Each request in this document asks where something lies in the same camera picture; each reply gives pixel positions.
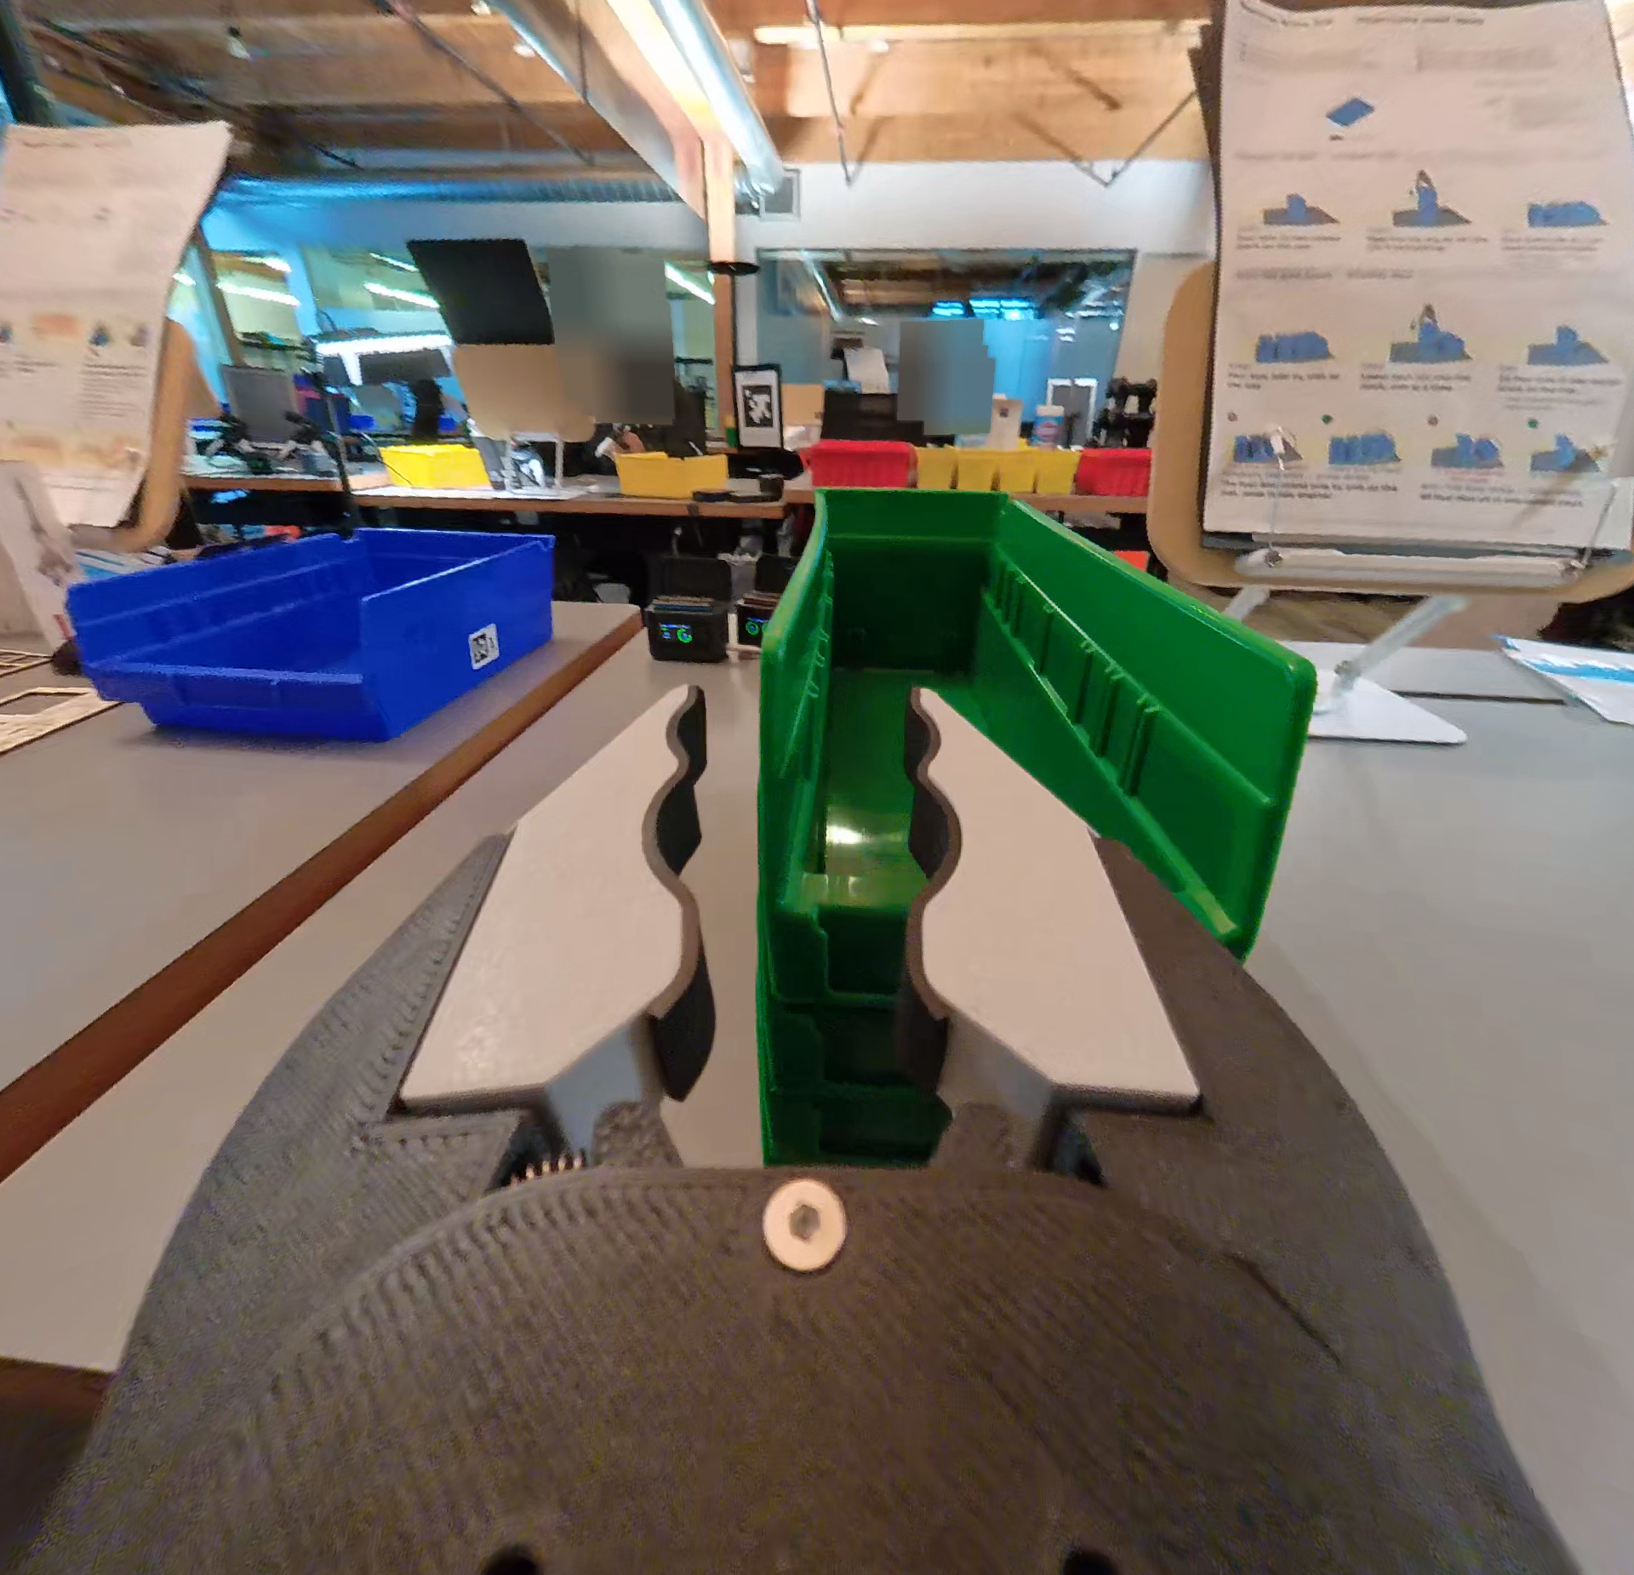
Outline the white paper with blue print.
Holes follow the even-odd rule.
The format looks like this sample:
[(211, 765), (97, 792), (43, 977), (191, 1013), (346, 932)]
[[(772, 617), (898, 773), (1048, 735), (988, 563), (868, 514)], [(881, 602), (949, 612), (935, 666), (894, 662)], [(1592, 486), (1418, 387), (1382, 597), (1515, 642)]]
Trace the white paper with blue print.
[(1631, 653), (1496, 636), (1500, 651), (1598, 718), (1631, 726)]

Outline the white card with tower drawing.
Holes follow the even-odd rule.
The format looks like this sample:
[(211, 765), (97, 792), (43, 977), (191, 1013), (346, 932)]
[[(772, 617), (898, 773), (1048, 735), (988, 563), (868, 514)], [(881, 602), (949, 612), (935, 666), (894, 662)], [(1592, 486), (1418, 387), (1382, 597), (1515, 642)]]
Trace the white card with tower drawing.
[(59, 651), (71, 640), (69, 587), (82, 578), (69, 531), (39, 471), (1, 462), (1, 632)]

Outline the grey desk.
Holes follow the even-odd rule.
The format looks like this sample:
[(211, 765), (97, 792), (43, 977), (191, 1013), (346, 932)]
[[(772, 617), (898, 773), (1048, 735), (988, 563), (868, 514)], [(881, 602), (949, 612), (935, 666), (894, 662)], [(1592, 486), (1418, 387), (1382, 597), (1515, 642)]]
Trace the grey desk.
[[(1465, 747), (1316, 743), (1249, 968), (1393, 1161), (1585, 1572), (1630, 1572), (1630, 732), (1491, 651), (1391, 679)], [(624, 645), (3, 1180), (3, 1363), (78, 1414), (208, 1159), (476, 840), (680, 668)]]
[(133, 707), (3, 760), (1, 1174), (11, 1178), (639, 630), (553, 640), (391, 743), (161, 732)]

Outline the silver ventilation duct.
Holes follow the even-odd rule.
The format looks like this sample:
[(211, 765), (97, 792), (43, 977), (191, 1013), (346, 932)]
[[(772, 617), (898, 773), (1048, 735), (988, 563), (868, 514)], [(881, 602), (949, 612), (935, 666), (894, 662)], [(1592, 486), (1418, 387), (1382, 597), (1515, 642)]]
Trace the silver ventilation duct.
[(705, 0), (478, 0), (688, 208), (708, 173), (755, 197), (785, 167)]

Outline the black hanging panel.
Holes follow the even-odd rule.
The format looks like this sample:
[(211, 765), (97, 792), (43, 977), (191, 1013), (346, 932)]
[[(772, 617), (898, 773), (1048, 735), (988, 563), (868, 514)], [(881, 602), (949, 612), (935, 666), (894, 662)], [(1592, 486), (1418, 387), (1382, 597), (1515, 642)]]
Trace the black hanging panel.
[(549, 347), (549, 304), (523, 238), (412, 238), (412, 265), (455, 347)]

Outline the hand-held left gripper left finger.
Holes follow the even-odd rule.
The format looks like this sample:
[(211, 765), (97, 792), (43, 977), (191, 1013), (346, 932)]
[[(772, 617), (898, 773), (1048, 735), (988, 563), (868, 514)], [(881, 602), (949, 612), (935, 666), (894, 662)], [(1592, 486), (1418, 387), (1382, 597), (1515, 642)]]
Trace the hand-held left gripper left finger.
[(607, 1131), (692, 1093), (716, 1033), (682, 880), (705, 763), (705, 692), (686, 683), (517, 822), (397, 1090), (405, 1114), (519, 1110), (600, 1161)]

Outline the black device with green lights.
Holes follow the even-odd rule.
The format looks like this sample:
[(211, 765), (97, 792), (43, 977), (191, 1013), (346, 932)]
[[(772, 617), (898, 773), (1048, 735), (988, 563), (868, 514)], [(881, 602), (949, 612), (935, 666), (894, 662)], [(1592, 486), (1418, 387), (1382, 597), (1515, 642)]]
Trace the black device with green lights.
[(720, 664), (727, 657), (731, 567), (718, 555), (667, 553), (650, 567), (643, 606), (648, 655), (656, 662)]
[(733, 589), (731, 643), (739, 651), (761, 651), (765, 632), (782, 595), (787, 589), (797, 559), (782, 553), (763, 553), (744, 567), (742, 591)]

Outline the blue plastic bin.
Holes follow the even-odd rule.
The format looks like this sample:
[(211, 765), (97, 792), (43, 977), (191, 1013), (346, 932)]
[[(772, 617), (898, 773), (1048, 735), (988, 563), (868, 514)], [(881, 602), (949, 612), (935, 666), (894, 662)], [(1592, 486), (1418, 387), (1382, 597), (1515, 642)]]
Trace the blue plastic bin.
[(157, 728), (386, 743), (553, 634), (555, 542), (363, 527), (67, 591), (82, 673)]

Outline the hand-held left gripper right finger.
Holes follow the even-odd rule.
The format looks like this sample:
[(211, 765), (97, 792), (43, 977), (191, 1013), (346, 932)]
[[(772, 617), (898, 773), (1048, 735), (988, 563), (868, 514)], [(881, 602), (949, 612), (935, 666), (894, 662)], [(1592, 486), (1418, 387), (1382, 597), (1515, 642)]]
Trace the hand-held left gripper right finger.
[(1183, 1052), (1089, 825), (941, 694), (911, 688), (904, 1073), (1044, 1165), (1078, 1110), (1191, 1116)]

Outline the long wooden workbench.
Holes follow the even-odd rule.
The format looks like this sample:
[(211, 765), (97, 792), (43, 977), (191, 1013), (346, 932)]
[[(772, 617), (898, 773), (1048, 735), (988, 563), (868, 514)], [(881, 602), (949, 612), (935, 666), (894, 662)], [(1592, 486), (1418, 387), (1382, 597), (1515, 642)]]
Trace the long wooden workbench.
[[(337, 478), (243, 473), (183, 471), (183, 488), (193, 493), (258, 493), (339, 497)], [(607, 478), (587, 478), (570, 488), (513, 490), (513, 488), (401, 488), (380, 471), (365, 471), (350, 484), (350, 497), (378, 510), (470, 510), (483, 514), (538, 512), (566, 516), (682, 516), (697, 512), (712, 518), (769, 520), (791, 508), (814, 507), (817, 490), (799, 478), (776, 497), (759, 492), (705, 492), (705, 495), (639, 497), (613, 490)]]

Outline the yellow plastic bin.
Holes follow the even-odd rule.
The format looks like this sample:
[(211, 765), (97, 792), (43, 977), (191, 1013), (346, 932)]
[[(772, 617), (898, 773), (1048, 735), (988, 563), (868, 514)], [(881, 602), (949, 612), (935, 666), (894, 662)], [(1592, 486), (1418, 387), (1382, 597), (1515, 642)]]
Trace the yellow plastic bin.
[(615, 477), (624, 497), (690, 503), (697, 493), (727, 492), (727, 454), (622, 452)]
[(378, 448), (386, 478), (399, 490), (487, 490), (491, 477), (483, 454), (474, 445), (414, 443)]

